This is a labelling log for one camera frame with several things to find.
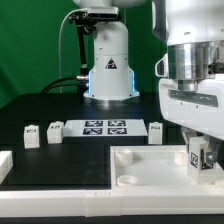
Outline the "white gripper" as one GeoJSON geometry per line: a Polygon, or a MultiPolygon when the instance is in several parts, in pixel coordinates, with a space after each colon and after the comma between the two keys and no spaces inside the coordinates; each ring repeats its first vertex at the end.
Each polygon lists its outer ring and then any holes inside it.
{"type": "Polygon", "coordinates": [[[156,76],[160,77],[159,102],[163,118],[182,126],[186,144],[197,136],[195,131],[206,134],[201,149],[201,169],[213,169],[221,140],[224,140],[224,74],[200,81],[197,92],[184,92],[177,90],[176,80],[168,78],[168,54],[155,67],[156,76]]]}

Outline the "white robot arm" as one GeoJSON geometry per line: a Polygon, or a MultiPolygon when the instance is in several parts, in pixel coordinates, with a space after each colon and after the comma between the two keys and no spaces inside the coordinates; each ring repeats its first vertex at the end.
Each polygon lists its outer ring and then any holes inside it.
{"type": "MultiPolygon", "coordinates": [[[[94,33],[94,66],[85,97],[119,102],[137,97],[128,65],[128,30],[121,7],[146,0],[73,0],[84,29],[94,33]]],[[[151,0],[153,34],[167,46],[157,62],[163,117],[208,146],[190,154],[191,163],[224,169],[224,0],[151,0]]]]}

